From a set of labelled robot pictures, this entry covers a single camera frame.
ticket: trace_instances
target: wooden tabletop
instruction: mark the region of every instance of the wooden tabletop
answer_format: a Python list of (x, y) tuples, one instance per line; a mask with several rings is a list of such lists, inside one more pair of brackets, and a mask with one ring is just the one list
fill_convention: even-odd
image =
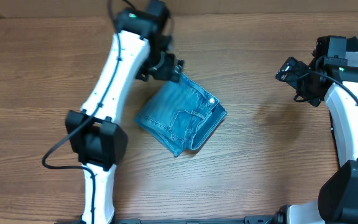
[[(358, 37), (358, 13), (231, 14), (175, 18), (174, 52), (228, 115), (199, 153), (178, 158), (133, 121), (163, 82), (136, 81), (117, 168), (118, 218), (239, 218), (316, 199), (338, 168), (329, 114), (295, 103), (274, 79), (294, 56), (308, 63), (316, 38)], [(79, 170), (48, 170), (47, 150), (66, 134), (68, 110), (91, 93), (111, 45), (102, 17), (0, 19), (0, 224), (75, 220)], [(49, 160), (78, 165), (69, 144)]]

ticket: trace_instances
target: wooden table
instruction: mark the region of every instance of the wooden table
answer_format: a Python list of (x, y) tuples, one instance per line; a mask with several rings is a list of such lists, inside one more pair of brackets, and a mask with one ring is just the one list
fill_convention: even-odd
[[(174, 158), (133, 121), (160, 81), (136, 81), (127, 99), (130, 137), (118, 167), (118, 218), (239, 218), (316, 199), (338, 168), (328, 110), (295, 103), (274, 79), (289, 57), (308, 63), (317, 37), (358, 36), (358, 13), (176, 17), (175, 53), (216, 95), (226, 120), (199, 153)], [(78, 219), (79, 170), (41, 158), (65, 135), (68, 110), (87, 99), (111, 45), (101, 17), (0, 20), (0, 224)], [(79, 164), (69, 144), (51, 158)]]

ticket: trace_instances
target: denim shorts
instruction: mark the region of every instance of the denim shorts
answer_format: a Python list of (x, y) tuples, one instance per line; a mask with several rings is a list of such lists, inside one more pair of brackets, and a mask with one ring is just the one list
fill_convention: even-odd
[(182, 73), (166, 82), (135, 116), (135, 122), (179, 156), (199, 149), (227, 115), (219, 100)]

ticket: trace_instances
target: beige wall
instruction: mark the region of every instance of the beige wall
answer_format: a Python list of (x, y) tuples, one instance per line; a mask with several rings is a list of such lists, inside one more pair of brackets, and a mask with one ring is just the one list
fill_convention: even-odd
[[(144, 9), (149, 0), (132, 0)], [(0, 17), (105, 16), (107, 0), (0, 0)], [(165, 0), (176, 15), (358, 11), (358, 0)], [(115, 11), (125, 7), (114, 0)]]

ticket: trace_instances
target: shorts pocket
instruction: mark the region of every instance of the shorts pocket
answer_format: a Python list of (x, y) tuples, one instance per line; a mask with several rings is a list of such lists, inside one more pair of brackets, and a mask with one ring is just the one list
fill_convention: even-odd
[(172, 118), (170, 131), (176, 137), (185, 139), (187, 132), (191, 132), (192, 128), (196, 129), (197, 124), (202, 122), (204, 119), (205, 116), (195, 111), (178, 110)]

